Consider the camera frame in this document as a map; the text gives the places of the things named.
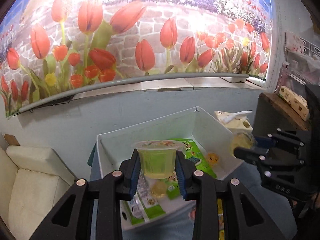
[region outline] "blue tablecloth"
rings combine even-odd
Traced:
[[[93,158],[90,180],[100,179],[97,154]],[[291,240],[297,233],[297,226],[287,198],[260,186],[261,179],[257,168],[243,163],[227,179],[238,178],[263,206],[269,216],[282,231],[286,239]],[[91,240],[95,240],[97,201],[92,216]],[[190,210],[164,220],[143,230],[124,231],[123,240],[191,240],[194,223],[188,217]]]

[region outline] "tulip print curtain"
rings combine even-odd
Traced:
[[[271,31],[270,0],[16,0],[0,25],[5,114],[136,76],[265,78]]]

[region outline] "sofa seat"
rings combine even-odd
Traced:
[[[9,230],[18,240],[28,240],[38,225],[69,189],[56,175],[19,169],[9,204]]]

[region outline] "jelly cup lid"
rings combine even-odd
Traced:
[[[183,151],[184,145],[182,142],[173,140],[155,140],[143,141],[133,144],[134,148],[141,150],[170,150],[176,149]]]

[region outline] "gray rod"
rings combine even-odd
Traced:
[[[249,75],[246,74],[233,74],[233,73],[173,73],[173,74],[158,74],[158,75],[151,75],[151,76],[140,76],[140,77],[132,77],[127,79],[121,79],[121,80],[114,80],[110,82],[104,82],[104,83],[97,83],[85,87],[80,87],[76,89],[71,89],[69,91],[65,91],[44,99],[41,99],[39,101],[36,101],[34,103],[31,103],[30,105],[23,106],[20,108],[19,112],[25,112],[28,111],[34,107],[49,103],[51,101],[61,99],[64,97],[69,97],[75,94],[96,90],[100,88],[107,88],[107,87],[114,87],[114,86],[121,86],[121,85],[128,85],[128,84],[135,84],[140,83],[144,81],[154,81],[154,80],[163,80],[163,79],[175,79],[175,78],[192,78],[192,77],[240,77],[240,78],[247,78]]]

